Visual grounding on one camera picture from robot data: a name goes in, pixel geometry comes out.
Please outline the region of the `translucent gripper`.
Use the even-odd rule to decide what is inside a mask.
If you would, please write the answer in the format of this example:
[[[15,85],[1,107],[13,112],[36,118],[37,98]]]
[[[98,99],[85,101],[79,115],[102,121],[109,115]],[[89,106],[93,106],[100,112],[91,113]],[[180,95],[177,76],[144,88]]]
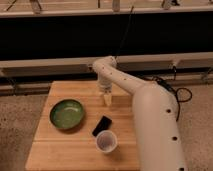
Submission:
[[[99,90],[103,93],[104,103],[107,107],[112,104],[112,94],[110,93],[112,90],[112,82],[103,76],[98,76],[98,87]]]

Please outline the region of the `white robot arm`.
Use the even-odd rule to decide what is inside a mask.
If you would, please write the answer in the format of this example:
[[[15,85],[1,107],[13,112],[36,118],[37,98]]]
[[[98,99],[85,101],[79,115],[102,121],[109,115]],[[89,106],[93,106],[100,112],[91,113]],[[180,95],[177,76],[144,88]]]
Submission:
[[[156,81],[146,81],[117,69],[113,56],[96,60],[102,92],[116,84],[132,95],[136,144],[140,171],[188,171],[176,121],[175,95]]]

